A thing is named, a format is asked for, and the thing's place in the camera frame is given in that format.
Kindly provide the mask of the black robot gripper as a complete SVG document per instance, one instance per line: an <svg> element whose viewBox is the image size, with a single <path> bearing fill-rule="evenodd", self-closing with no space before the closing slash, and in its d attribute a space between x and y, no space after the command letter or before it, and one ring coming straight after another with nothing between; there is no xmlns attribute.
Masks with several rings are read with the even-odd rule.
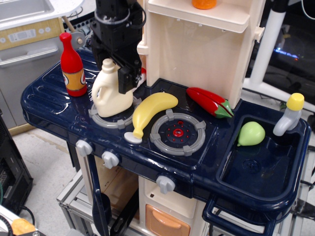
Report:
<svg viewBox="0 0 315 236"><path fill-rule="evenodd" d="M119 93L126 94L141 80L142 63L137 46L142 40L142 17L129 17L123 22L95 18L91 26L92 52L99 70L103 61L111 58L119 67Z"/></svg>

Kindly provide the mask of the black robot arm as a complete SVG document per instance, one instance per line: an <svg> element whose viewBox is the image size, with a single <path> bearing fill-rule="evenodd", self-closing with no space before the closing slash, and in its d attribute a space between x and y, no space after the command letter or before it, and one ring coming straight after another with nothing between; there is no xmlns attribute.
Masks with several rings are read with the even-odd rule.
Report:
<svg viewBox="0 0 315 236"><path fill-rule="evenodd" d="M137 87L142 62L137 46L142 40L146 13L136 0L97 0L91 29L92 52L98 68L104 59L119 66L118 91Z"/></svg>

